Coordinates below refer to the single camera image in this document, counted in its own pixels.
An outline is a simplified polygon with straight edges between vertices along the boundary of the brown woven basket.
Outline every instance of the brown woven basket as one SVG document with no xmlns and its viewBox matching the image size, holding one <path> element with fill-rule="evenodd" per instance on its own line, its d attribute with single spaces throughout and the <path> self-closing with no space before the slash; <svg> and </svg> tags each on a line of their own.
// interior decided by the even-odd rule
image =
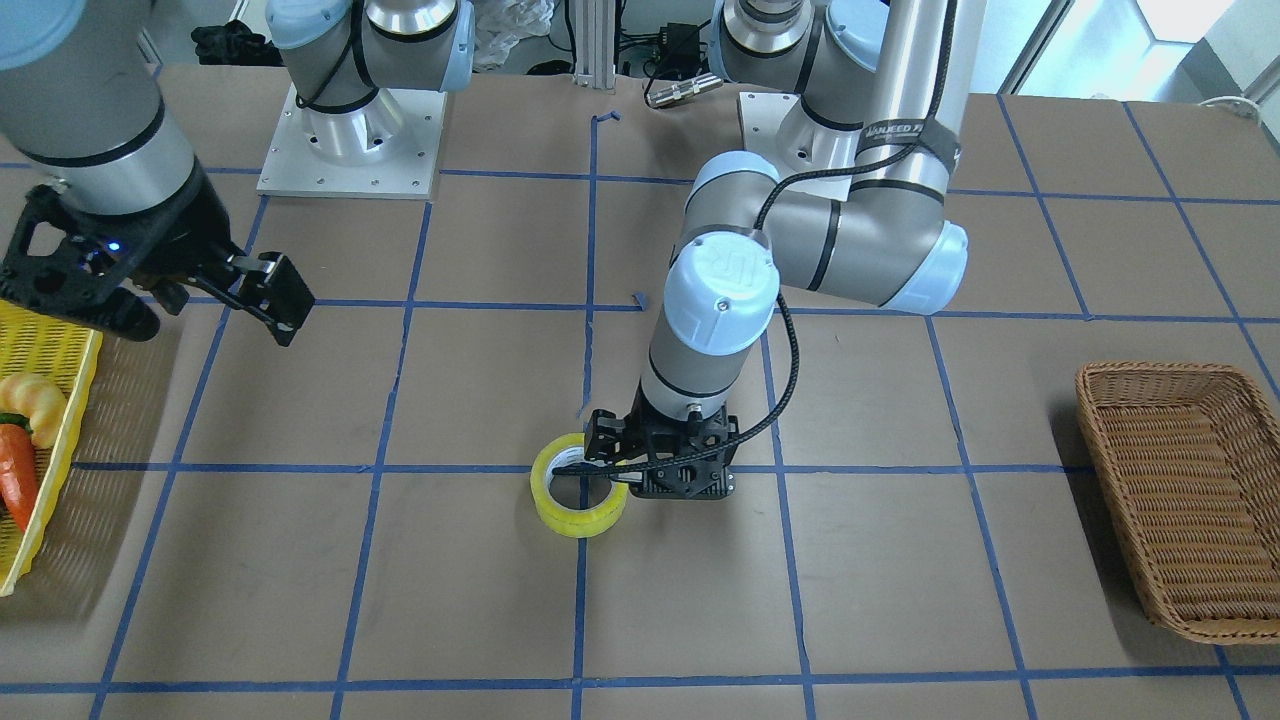
<svg viewBox="0 0 1280 720">
<path fill-rule="evenodd" d="M 1280 643 L 1280 432 L 1230 365 L 1091 363 L 1080 429 L 1147 618 Z"/>
</svg>

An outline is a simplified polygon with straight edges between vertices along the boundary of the light blue joint cap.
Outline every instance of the light blue joint cap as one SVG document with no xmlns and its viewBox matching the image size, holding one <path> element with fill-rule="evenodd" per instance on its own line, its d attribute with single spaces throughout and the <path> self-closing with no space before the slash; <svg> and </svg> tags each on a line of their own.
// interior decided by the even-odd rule
<svg viewBox="0 0 1280 720">
<path fill-rule="evenodd" d="M 703 355 L 732 355 L 773 316 L 778 269 L 759 242 L 728 231 L 703 233 L 667 274 L 663 310 L 681 342 Z"/>
<path fill-rule="evenodd" d="M 881 44 L 888 27 L 888 8 L 879 0 L 832 0 L 827 29 L 849 59 L 876 72 Z"/>
<path fill-rule="evenodd" d="M 773 163 L 769 163 L 755 152 L 748 152 L 746 150 L 730 150 L 728 152 L 721 152 L 710 160 L 707 160 L 703 169 L 698 170 L 698 178 L 694 179 L 694 188 L 689 191 L 689 199 L 685 200 L 685 209 L 689 209 L 689 200 L 692 200 L 694 193 L 698 192 L 704 184 L 718 177 L 742 172 L 759 173 L 768 177 L 773 182 L 782 181 L 782 176 L 778 174 L 778 169 L 773 167 Z"/>
<path fill-rule="evenodd" d="M 0 70 L 35 63 L 76 29 L 86 0 L 0 1 Z"/>
<path fill-rule="evenodd" d="M 294 50 L 329 32 L 351 10 L 351 0 L 268 0 L 266 27 L 280 50 Z"/>
<path fill-rule="evenodd" d="M 724 17 L 724 0 L 716 0 L 712 10 L 710 38 L 707 41 L 707 68 L 724 82 L 733 82 L 724 68 L 724 55 L 721 49 L 721 18 Z"/>
<path fill-rule="evenodd" d="M 444 67 L 440 92 L 457 92 L 471 85 L 471 60 L 476 51 L 476 13 L 471 0 L 458 5 L 458 20 L 453 26 L 453 50 Z"/>
<path fill-rule="evenodd" d="M 943 222 L 933 250 L 924 256 L 911 279 L 881 307 L 916 315 L 932 315 L 942 310 L 960 288 L 968 263 L 969 233 L 960 225 Z"/>
</svg>

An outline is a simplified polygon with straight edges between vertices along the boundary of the tape roll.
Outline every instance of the tape roll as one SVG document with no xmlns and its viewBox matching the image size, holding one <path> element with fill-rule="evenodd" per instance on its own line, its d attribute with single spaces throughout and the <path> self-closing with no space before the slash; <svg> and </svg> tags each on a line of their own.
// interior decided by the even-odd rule
<svg viewBox="0 0 1280 720">
<path fill-rule="evenodd" d="M 548 528 L 567 538 L 590 538 L 608 530 L 622 516 L 622 509 L 627 503 L 627 484 L 618 482 L 612 483 L 609 495 L 599 505 L 586 510 L 566 507 L 552 497 L 552 469 L 580 462 L 585 445 L 586 437 L 582 433 L 556 438 L 538 454 L 529 474 L 529 488 L 534 493 L 538 516 Z"/>
</svg>

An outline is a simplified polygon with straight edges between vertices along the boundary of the metal mounting plate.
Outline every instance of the metal mounting plate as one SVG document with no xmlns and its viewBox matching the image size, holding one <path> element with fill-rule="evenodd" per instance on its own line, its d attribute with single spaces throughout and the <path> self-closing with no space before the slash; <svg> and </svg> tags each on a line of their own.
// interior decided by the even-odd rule
<svg viewBox="0 0 1280 720">
<path fill-rule="evenodd" d="M 259 193 L 430 200 L 448 94 L 429 90 L 392 90 L 390 94 L 404 111 L 412 142 L 401 154 L 371 165 L 338 165 L 310 147 L 291 86 L 262 161 L 262 174 L 257 178 Z"/>
<path fill-rule="evenodd" d="M 737 109 L 742 122 L 742 147 L 764 158 L 782 173 L 782 177 L 799 173 L 787 158 L 782 158 L 778 142 L 778 128 L 791 108 L 800 100 L 799 95 L 778 92 L 739 92 Z M 819 179 L 797 182 L 787 190 L 795 190 L 818 197 L 846 200 L 850 178 Z"/>
</svg>

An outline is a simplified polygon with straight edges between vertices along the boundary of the plastic basket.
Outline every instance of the plastic basket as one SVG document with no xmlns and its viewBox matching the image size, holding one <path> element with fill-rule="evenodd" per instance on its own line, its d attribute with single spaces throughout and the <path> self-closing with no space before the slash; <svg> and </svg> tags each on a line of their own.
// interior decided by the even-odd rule
<svg viewBox="0 0 1280 720">
<path fill-rule="evenodd" d="M 45 528 L 54 515 L 70 469 L 72 452 L 79 439 L 81 419 L 88 404 L 88 388 L 97 369 L 101 345 L 99 332 L 0 302 L 0 377 L 19 372 L 40 373 L 58 383 L 68 398 L 54 447 L 36 451 L 41 484 L 26 533 L 18 530 L 4 503 L 0 503 L 0 597 L 12 594 L 18 578 L 31 570 L 31 561 L 45 539 Z"/>
<path fill-rule="evenodd" d="M 1147 618 L 1280 643 L 1280 432 L 1230 365 L 1091 363 L 1080 429 Z"/>
</svg>

